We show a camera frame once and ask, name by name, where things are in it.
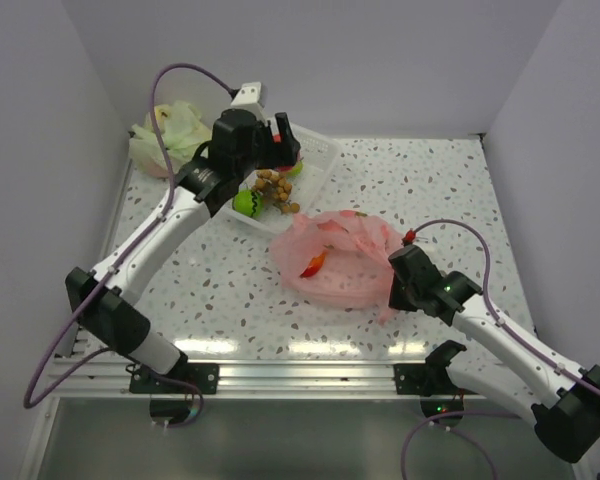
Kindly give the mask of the green toy apple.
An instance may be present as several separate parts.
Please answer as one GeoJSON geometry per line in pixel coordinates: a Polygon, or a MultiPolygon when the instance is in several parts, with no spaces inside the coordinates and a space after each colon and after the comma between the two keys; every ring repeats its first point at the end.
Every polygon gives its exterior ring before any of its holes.
{"type": "Polygon", "coordinates": [[[295,176],[299,175],[302,172],[303,167],[304,167],[303,161],[302,160],[298,160],[296,162],[296,164],[290,170],[288,170],[285,173],[285,176],[289,177],[289,178],[295,177],[295,176]]]}

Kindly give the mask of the pink plastic bag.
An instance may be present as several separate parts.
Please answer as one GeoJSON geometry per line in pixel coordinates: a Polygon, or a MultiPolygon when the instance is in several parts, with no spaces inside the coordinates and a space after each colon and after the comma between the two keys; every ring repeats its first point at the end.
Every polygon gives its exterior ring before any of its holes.
{"type": "Polygon", "coordinates": [[[374,308],[385,324],[396,311],[388,306],[393,278],[389,256],[402,247],[402,234],[375,215],[356,210],[328,211],[314,217],[298,213],[270,243],[281,284],[321,305],[374,308]],[[324,266],[311,278],[300,274],[324,250],[324,266]]]}

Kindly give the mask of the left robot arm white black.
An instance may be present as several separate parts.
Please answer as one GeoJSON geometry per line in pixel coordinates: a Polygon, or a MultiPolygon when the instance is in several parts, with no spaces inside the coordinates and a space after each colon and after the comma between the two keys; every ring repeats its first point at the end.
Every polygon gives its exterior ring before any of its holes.
{"type": "Polygon", "coordinates": [[[135,305],[172,253],[239,191],[254,171],[292,167],[300,144],[286,113],[260,120],[224,111],[209,141],[170,181],[158,206],[114,252],[90,271],[75,268],[66,288],[77,323],[113,352],[153,370],[165,392],[188,379],[186,355],[158,334],[135,305]]]}

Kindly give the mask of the red orange chili pepper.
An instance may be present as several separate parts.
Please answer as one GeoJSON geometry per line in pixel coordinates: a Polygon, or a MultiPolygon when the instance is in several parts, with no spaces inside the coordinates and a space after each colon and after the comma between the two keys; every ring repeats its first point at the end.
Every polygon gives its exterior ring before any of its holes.
{"type": "Polygon", "coordinates": [[[300,274],[301,278],[311,278],[315,276],[324,266],[328,252],[324,250],[320,255],[313,257],[304,271],[300,274]]]}

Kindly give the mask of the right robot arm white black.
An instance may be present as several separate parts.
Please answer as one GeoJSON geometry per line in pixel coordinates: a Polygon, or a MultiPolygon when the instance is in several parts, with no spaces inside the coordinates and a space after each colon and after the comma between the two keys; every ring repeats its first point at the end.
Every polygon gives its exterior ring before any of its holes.
{"type": "Polygon", "coordinates": [[[389,305],[421,311],[466,335],[447,340],[415,377],[422,396],[452,388],[488,398],[520,417],[540,442],[571,464],[600,438],[600,366],[586,369],[543,344],[504,312],[485,304],[466,275],[443,275],[416,245],[389,258],[394,277],[389,305]]]}

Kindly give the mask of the green striped toy melon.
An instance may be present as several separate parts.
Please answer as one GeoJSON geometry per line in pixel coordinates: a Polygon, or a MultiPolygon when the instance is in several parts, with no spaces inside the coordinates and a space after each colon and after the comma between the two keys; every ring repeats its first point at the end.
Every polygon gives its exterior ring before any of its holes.
{"type": "Polygon", "coordinates": [[[232,208],[246,217],[258,218],[263,209],[263,196],[254,190],[241,190],[233,198],[232,208]]]}

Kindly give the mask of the brown longan bunch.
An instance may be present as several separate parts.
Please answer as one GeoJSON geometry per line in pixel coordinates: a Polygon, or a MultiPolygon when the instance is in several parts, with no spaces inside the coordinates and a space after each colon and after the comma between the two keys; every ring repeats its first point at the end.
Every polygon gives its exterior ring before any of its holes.
{"type": "Polygon", "coordinates": [[[264,205],[275,207],[281,214],[300,212],[300,204],[291,198],[293,184],[276,170],[257,170],[251,191],[264,205]]]}

